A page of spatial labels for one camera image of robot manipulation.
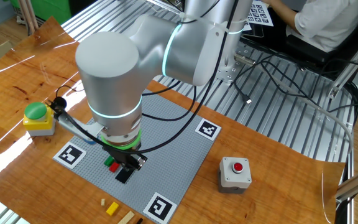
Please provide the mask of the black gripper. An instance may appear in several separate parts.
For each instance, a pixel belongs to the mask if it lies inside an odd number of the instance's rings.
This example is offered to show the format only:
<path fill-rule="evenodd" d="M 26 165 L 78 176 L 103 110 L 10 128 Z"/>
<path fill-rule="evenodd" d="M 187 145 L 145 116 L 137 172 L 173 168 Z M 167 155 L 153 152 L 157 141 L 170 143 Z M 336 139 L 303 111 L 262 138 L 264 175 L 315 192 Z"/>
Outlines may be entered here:
<path fill-rule="evenodd" d="M 113 146 L 103 146 L 103 149 L 114 158 L 114 161 L 125 169 L 140 170 L 147 162 L 147 157 L 142 154 L 128 154 L 124 150 Z"/>

